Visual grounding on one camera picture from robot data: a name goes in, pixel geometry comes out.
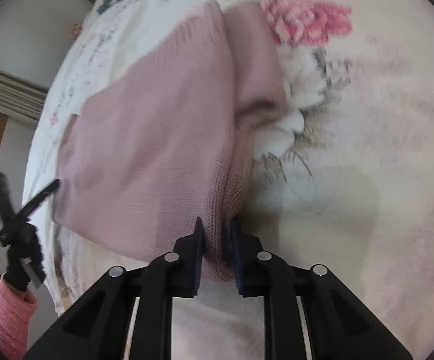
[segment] floral bedsheet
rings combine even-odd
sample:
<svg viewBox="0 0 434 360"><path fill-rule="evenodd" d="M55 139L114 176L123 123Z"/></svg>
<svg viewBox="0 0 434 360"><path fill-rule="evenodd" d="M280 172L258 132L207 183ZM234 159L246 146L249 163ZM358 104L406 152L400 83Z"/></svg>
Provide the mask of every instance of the floral bedsheet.
<svg viewBox="0 0 434 360"><path fill-rule="evenodd" d="M70 115L203 1L123 0L89 14L48 95L24 200L55 176ZM326 264L425 359L434 348L434 7L259 1L290 111L258 131L244 226L291 264ZM60 228L49 203L32 221L60 313L109 267L146 264ZM175 302L173 358L263 359L262 315L262 302L239 298L232 283L203 282L195 301Z"/></svg>

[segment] white bedding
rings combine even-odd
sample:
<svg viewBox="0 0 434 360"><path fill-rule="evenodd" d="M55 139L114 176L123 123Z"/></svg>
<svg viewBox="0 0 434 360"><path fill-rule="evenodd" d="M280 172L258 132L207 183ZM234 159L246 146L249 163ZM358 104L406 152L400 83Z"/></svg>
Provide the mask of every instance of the white bedding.
<svg viewBox="0 0 434 360"><path fill-rule="evenodd" d="M70 114L203 1L123 0L89 14L48 94L24 201L55 177ZM218 1L225 8L238 0ZM304 3L278 1L295 4L291 14ZM434 7L305 4L292 39L282 37L278 9L269 17L285 43L279 53L292 111L259 133L245 228L290 264L326 264L416 360L425 359L434 348ZM111 266L146 264L60 228L48 202L32 222L60 314ZM173 316L175 359L263 359L262 303L240 299L233 283L203 282L196 300L175 302Z"/></svg>

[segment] black glove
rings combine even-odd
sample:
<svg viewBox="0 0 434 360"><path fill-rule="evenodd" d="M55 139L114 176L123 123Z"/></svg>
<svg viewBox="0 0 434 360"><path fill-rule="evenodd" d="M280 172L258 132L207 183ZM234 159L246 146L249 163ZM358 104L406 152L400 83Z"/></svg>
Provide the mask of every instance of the black glove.
<svg viewBox="0 0 434 360"><path fill-rule="evenodd" d="M18 237L7 250L7 272L4 280L16 290L26 292L30 278L22 267L20 259L30 262L31 268L41 280L45 278L42 270L42 251L36 233L36 228L29 223L23 227Z"/></svg>

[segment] pink sweater cuff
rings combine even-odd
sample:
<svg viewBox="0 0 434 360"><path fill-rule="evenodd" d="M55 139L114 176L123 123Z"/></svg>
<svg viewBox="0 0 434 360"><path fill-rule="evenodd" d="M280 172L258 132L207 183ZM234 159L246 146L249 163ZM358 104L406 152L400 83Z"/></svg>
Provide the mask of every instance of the pink sweater cuff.
<svg viewBox="0 0 434 360"><path fill-rule="evenodd" d="M0 350L9 360L20 360L26 352L29 321L36 308L30 291L22 299L0 279Z"/></svg>

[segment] wall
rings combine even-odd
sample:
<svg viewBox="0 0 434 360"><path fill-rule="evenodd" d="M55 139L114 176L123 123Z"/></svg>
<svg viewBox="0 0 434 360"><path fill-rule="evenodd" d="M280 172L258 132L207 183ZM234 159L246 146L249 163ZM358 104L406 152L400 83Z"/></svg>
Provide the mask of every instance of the wall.
<svg viewBox="0 0 434 360"><path fill-rule="evenodd" d="M23 180L34 129L9 118L0 144L0 172L9 178L14 208L22 206ZM0 273L7 267L6 249L0 247ZM38 308L30 322L29 345L33 344L57 319L54 303L47 287L38 290L31 285Z"/></svg>
<svg viewBox="0 0 434 360"><path fill-rule="evenodd" d="M72 25L90 9L87 0L2 0L0 71L50 87L72 44Z"/></svg>

